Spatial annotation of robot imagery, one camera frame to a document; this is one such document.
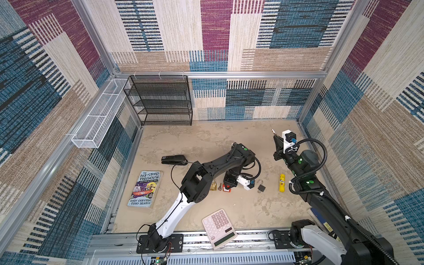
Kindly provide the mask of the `red safety padlock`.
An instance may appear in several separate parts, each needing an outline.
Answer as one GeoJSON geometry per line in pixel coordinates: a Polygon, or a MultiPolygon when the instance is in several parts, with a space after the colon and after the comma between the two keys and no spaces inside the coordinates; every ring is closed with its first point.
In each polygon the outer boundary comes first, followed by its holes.
{"type": "Polygon", "coordinates": [[[231,188],[227,187],[226,185],[223,184],[223,191],[224,192],[231,192],[231,188]]]}

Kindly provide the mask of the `brass padlock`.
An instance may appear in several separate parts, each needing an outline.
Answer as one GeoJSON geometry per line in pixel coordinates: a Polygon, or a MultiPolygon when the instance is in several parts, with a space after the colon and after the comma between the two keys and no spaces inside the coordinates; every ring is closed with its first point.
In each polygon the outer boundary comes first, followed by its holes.
{"type": "Polygon", "coordinates": [[[214,180],[210,186],[210,190],[211,191],[216,191],[217,190],[217,182],[216,180],[214,180]]]}

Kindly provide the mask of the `small black padlock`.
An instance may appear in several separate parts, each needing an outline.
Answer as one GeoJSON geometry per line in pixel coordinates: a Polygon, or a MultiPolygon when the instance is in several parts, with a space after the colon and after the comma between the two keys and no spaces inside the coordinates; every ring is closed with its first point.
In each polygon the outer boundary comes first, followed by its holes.
{"type": "Polygon", "coordinates": [[[263,180],[258,180],[257,181],[257,185],[258,185],[258,193],[263,193],[265,191],[265,186],[263,185],[263,180]]]}

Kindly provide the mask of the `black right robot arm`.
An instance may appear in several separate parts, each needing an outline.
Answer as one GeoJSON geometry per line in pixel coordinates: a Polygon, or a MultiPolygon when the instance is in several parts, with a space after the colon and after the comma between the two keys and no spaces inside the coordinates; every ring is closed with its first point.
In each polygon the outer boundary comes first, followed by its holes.
{"type": "Polygon", "coordinates": [[[290,130],[282,136],[274,134],[276,161],[283,160],[293,178],[290,193],[300,195],[324,218],[334,232],[331,236],[317,225],[302,223],[298,235],[292,235],[293,244],[310,245],[335,265],[396,265],[392,245],[377,238],[343,209],[326,187],[317,179],[328,158],[325,145],[312,138],[298,141],[290,130]]]}

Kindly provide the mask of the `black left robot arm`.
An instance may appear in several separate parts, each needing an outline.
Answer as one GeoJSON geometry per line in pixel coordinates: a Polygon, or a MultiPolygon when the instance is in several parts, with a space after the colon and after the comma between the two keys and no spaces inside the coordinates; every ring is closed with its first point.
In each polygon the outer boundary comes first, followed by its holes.
{"type": "Polygon", "coordinates": [[[247,189],[252,188],[252,181],[257,179],[262,165],[256,154],[243,144],[233,143],[228,153],[207,163],[195,161],[185,174],[180,193],[164,217],[149,225],[147,235],[137,235],[137,254],[161,253],[171,247],[171,237],[177,224],[185,214],[209,194],[212,183],[221,174],[224,187],[231,189],[239,183],[247,189]]]}

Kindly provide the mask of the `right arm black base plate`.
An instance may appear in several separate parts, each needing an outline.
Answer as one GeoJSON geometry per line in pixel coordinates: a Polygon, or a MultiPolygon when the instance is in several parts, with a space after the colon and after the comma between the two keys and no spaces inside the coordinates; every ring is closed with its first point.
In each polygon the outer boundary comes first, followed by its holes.
{"type": "Polygon", "coordinates": [[[274,242],[275,248],[278,250],[295,249],[290,240],[290,231],[272,230],[269,237],[274,242]]]}

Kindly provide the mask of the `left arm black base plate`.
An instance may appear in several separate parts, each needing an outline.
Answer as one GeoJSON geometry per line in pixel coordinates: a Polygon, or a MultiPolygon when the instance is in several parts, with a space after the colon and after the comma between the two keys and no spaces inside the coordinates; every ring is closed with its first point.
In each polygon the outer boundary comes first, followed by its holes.
{"type": "Polygon", "coordinates": [[[180,253],[182,252],[183,243],[183,234],[172,234],[166,238],[153,235],[140,235],[136,252],[137,254],[165,254],[168,251],[180,253]]]}

